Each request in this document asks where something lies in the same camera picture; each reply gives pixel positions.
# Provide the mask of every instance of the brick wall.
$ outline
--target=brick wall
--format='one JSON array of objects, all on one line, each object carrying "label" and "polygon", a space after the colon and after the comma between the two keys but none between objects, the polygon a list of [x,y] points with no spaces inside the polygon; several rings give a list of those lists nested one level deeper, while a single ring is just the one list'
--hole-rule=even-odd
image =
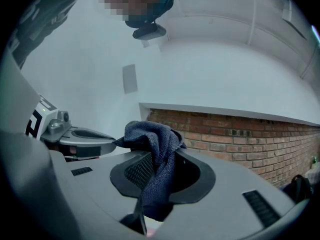
[{"label": "brick wall", "polygon": [[304,175],[320,154],[320,127],[162,109],[148,120],[178,130],[189,149],[250,168],[276,187]]}]

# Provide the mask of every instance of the black mesh grate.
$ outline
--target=black mesh grate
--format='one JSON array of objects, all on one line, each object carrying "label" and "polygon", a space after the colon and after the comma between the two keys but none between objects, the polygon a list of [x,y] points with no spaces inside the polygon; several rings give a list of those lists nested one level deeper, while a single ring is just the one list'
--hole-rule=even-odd
[{"label": "black mesh grate", "polygon": [[151,153],[147,154],[139,162],[131,165],[124,171],[125,177],[141,190],[148,184],[153,173],[154,169]]},{"label": "black mesh grate", "polygon": [[265,228],[271,226],[280,216],[275,210],[268,204],[268,202],[262,197],[262,195],[254,190],[242,194],[247,200],[255,214],[258,216]]},{"label": "black mesh grate", "polygon": [[71,172],[72,172],[73,176],[78,176],[78,175],[85,174],[85,173],[88,173],[91,171],[92,171],[92,169],[90,167],[83,167],[83,168],[72,170]]}]

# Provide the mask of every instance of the white wall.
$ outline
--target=white wall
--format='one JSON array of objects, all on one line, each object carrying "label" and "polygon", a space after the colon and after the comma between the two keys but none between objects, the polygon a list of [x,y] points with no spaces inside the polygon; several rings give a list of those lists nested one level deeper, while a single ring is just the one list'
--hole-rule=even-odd
[{"label": "white wall", "polygon": [[143,71],[152,54],[160,54],[143,48],[133,31],[110,17],[98,0],[78,0],[21,72],[38,93],[69,111],[73,125],[120,138],[129,121],[148,113],[141,111],[138,93],[124,94],[122,67],[133,63]]},{"label": "white wall", "polygon": [[171,40],[140,102],[150,108],[320,124],[306,81],[274,57],[208,39]]}]

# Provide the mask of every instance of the dark gray towel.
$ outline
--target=dark gray towel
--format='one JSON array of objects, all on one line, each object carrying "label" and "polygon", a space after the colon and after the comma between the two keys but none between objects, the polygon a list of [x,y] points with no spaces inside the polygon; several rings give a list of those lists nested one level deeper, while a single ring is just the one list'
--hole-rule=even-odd
[{"label": "dark gray towel", "polygon": [[126,125],[124,137],[115,144],[122,148],[151,151],[155,173],[142,192],[142,205],[144,215],[161,221],[174,180],[175,151],[187,148],[182,136],[161,123],[132,121]]}]

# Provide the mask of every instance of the black bag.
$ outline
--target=black bag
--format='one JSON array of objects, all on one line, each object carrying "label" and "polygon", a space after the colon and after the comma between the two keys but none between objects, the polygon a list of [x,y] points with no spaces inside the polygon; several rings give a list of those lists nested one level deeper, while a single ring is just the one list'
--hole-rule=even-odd
[{"label": "black bag", "polygon": [[293,177],[291,183],[283,189],[283,192],[296,204],[304,199],[309,199],[312,194],[309,180],[300,174]]}]

